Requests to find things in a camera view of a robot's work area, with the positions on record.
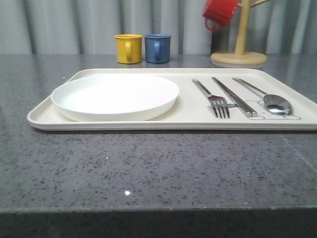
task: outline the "stand base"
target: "stand base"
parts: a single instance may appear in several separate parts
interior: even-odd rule
[[[260,53],[245,52],[244,55],[238,56],[230,51],[215,52],[211,55],[211,60],[231,64],[261,64],[267,62],[266,56]]]

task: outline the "speckled stone surface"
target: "speckled stone surface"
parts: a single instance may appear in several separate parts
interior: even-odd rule
[[[268,59],[259,69],[317,102],[316,55]],[[0,56],[0,237],[124,237],[129,229],[136,237],[142,222],[138,231],[154,237],[292,237],[296,224],[309,232],[294,237],[316,237],[315,131],[45,132],[28,123],[76,72],[105,67],[219,66],[200,55],[134,65],[101,55]],[[257,221],[254,232],[240,219]]]

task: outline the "cup handle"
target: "cup handle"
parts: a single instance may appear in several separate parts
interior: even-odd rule
[[[159,41],[154,42],[154,58],[159,60]]]
[[[211,28],[208,26],[208,19],[205,18],[205,26],[207,27],[208,30],[211,30],[211,31],[217,31],[220,29],[220,25],[218,24],[218,26],[216,28]]]
[[[125,43],[125,52],[126,52],[127,61],[132,61],[132,57],[131,57],[131,43],[130,42],[126,42]]]

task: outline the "wooden mug stand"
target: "wooden mug stand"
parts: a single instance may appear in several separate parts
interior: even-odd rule
[[[229,64],[261,64],[267,61],[263,54],[245,51],[251,8],[267,1],[269,0],[259,0],[252,3],[252,0],[242,0],[241,3],[238,3],[238,7],[241,8],[241,18],[235,51],[215,52],[211,55],[211,60]]]

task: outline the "yellow cup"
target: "yellow cup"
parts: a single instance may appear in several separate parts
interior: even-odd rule
[[[115,35],[117,61],[119,63],[139,63],[142,60],[142,35]]]

